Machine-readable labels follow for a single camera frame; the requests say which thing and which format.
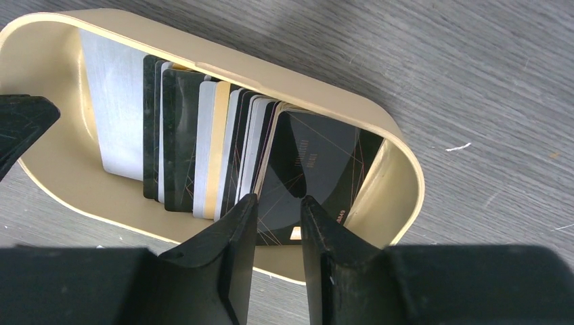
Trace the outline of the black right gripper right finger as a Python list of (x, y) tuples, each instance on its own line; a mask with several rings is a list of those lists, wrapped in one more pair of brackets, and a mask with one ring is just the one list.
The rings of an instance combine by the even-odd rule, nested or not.
[(532, 245), (376, 248), (301, 203), (312, 324), (572, 324), (573, 272)]

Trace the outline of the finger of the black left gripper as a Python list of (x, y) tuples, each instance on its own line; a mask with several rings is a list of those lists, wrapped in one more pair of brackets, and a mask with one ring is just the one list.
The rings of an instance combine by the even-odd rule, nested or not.
[(60, 110), (43, 96), (1, 96), (1, 178), (59, 118)]

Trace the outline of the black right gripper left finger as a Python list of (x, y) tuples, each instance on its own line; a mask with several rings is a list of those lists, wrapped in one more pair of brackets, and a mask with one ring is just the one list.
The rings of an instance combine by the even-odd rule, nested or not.
[(1, 250), (2, 324), (245, 324), (258, 200), (155, 255), (147, 248)]

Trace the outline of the black credit card gold lines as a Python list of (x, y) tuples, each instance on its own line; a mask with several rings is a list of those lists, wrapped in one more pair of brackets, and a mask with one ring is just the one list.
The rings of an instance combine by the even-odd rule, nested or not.
[(344, 223), (383, 141), (326, 116), (281, 112), (259, 194), (257, 245), (300, 244), (306, 196)]

